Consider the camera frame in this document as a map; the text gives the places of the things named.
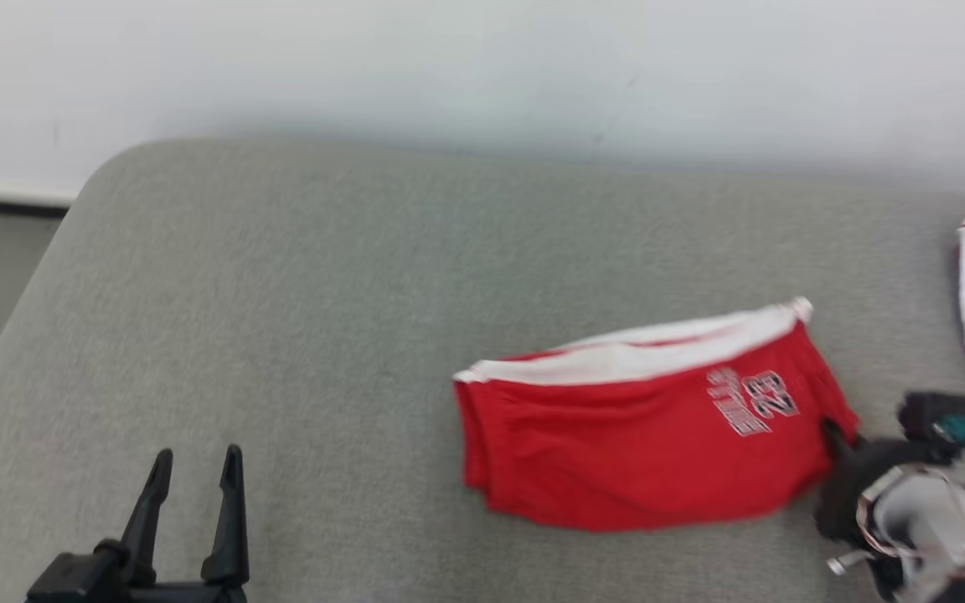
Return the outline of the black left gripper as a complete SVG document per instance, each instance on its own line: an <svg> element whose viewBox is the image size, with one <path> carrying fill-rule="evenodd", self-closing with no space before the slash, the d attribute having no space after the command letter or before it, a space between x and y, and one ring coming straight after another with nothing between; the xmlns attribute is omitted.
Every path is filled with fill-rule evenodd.
<svg viewBox="0 0 965 603"><path fill-rule="evenodd" d="M251 564L240 446L227 446L214 545L200 569L200 581L157 581L153 554L158 516L172 472L173 452L159 451L120 541L104 539L90 554L58 554L31 584L26 601L245 602Z"/></svg>

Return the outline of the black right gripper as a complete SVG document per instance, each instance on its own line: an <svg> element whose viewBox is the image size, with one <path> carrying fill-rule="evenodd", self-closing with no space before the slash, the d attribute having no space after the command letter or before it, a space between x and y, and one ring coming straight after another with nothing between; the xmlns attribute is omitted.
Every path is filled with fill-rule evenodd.
<svg viewBox="0 0 965 603"><path fill-rule="evenodd" d="M823 417L821 431L828 453L836 461L821 484L814 522L821 537L831 541L866 545L855 523L861 493L895 466L941 461L941 456L924 443L866 440L858 432L847 435L831 417Z"/></svg>

